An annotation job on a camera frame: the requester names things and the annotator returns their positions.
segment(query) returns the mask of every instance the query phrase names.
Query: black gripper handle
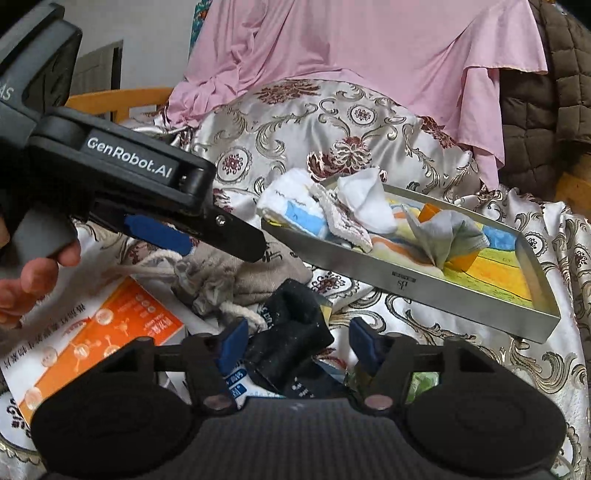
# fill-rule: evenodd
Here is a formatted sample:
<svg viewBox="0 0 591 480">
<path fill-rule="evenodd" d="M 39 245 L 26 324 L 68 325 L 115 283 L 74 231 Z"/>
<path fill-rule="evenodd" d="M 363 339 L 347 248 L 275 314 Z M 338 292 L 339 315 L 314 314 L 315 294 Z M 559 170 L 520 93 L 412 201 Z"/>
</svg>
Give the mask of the black gripper handle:
<svg viewBox="0 0 591 480">
<path fill-rule="evenodd" d="M 41 204 L 29 208 L 11 233 L 10 242 L 0 250 L 0 280 L 19 278 L 26 263 L 55 257 L 77 238 L 66 215 Z"/>
</svg>

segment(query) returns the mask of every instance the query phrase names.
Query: gray wall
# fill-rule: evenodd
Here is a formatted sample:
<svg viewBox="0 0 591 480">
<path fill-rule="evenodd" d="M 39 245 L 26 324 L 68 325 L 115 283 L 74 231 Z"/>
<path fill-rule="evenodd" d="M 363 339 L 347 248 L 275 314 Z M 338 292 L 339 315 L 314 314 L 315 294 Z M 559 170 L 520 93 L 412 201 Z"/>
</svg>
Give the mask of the gray wall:
<svg viewBox="0 0 591 480">
<path fill-rule="evenodd" d="M 82 29 L 80 55 L 123 39 L 121 88 L 183 78 L 197 0 L 56 0 Z"/>
</svg>

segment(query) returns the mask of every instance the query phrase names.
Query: white cloth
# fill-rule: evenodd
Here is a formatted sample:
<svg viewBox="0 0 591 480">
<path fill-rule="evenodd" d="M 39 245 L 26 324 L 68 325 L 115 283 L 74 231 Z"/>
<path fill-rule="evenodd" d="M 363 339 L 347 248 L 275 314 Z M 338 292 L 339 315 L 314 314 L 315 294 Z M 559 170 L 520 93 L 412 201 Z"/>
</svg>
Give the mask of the white cloth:
<svg viewBox="0 0 591 480">
<path fill-rule="evenodd" d="M 256 203 L 257 214 L 308 235 L 325 238 L 329 228 L 324 211 L 310 194 L 313 183 L 308 172 L 292 168 L 265 189 Z"/>
<path fill-rule="evenodd" d="M 368 231 L 349 216 L 349 212 L 337 200 L 334 192 L 329 192 L 320 183 L 314 183 L 310 193 L 324 210 L 330 233 L 360 247 L 365 253 L 372 251 L 373 245 Z"/>
<path fill-rule="evenodd" d="M 368 231 L 387 235 L 397 222 L 386 199 L 378 168 L 366 168 L 337 181 L 337 196 Z"/>
</svg>

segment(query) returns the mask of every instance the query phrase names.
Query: screw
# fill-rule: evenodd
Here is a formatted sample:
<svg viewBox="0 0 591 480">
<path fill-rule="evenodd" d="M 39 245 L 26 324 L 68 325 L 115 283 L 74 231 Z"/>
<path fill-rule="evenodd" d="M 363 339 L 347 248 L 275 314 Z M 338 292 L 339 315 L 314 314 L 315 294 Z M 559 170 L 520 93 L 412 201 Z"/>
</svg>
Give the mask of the screw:
<svg viewBox="0 0 591 480">
<path fill-rule="evenodd" d="M 203 405 L 214 411 L 225 410 L 232 406 L 232 400 L 225 395 L 212 395 L 211 397 L 205 397 Z"/>
<path fill-rule="evenodd" d="M 394 405 L 394 400 L 386 395 L 375 394 L 367 397 L 364 403 L 366 407 L 372 410 L 384 411 Z"/>
</svg>

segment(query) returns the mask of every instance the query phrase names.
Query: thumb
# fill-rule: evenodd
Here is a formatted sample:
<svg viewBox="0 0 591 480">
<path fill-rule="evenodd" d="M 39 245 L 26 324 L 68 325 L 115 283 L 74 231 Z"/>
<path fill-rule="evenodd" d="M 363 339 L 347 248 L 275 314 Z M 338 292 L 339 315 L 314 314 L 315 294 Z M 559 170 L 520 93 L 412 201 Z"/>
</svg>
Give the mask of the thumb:
<svg viewBox="0 0 591 480">
<path fill-rule="evenodd" d="M 4 219 L 0 218 L 0 248 L 4 247 L 10 241 L 10 233 L 4 224 Z"/>
</svg>

